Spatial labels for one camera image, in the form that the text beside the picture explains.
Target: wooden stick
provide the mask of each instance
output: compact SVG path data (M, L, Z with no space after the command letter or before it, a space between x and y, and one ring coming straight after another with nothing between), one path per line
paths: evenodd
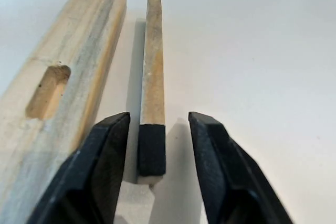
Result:
M161 0L148 0L138 145L140 184L166 171Z
M95 119L126 0L69 0L0 100L0 223L25 223Z

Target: wooden board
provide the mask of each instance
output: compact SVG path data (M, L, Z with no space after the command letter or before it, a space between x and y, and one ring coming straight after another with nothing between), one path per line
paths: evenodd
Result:
M165 120L161 0L148 0L138 144L140 184L165 174Z
M25 223L92 126L125 9L69 0L1 98L0 223Z

